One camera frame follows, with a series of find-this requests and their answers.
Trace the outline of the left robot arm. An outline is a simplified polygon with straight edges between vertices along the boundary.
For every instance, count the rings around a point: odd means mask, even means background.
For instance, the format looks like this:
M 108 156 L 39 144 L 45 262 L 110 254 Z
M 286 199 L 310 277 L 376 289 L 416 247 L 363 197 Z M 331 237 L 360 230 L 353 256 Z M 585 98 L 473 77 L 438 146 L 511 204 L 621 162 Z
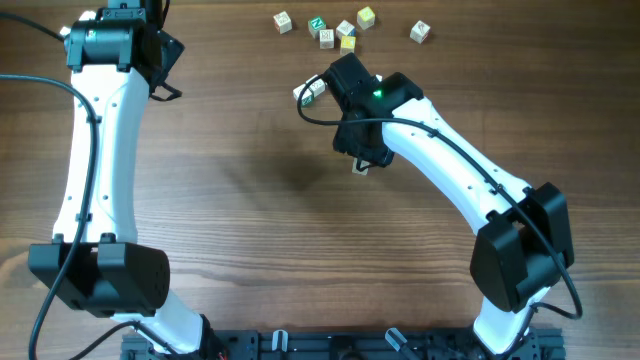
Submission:
M 206 318 L 171 290 L 167 255 L 138 243 L 133 183 L 140 122 L 183 52 L 165 1 L 111 1 L 64 38 L 77 93 L 65 198 L 30 271 L 69 308 L 132 326 L 163 356 L 204 359 Z

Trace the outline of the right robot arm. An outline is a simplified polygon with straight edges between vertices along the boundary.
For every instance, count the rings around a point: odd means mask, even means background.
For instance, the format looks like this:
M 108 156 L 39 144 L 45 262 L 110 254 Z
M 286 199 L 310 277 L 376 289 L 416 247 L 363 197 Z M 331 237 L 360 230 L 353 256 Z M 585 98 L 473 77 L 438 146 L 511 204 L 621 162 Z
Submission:
M 517 354 L 549 290 L 559 281 L 575 288 L 565 196 L 551 183 L 533 188 L 502 170 L 399 72 L 380 79 L 347 54 L 321 78 L 342 112 L 335 151 L 354 157 L 359 171 L 399 155 L 460 211 L 476 237 L 470 273 L 483 295 L 471 328 L 475 345 L 492 357 Z

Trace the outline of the red letter A block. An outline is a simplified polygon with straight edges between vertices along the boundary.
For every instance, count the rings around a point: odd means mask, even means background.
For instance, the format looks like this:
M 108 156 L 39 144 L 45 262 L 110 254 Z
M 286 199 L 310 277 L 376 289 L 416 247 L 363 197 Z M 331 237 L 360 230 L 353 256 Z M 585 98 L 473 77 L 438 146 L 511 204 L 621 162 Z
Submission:
M 354 159 L 353 166 L 352 166 L 352 172 L 354 174 L 366 176 L 368 174 L 369 168 L 370 168 L 369 162 L 359 158 Z

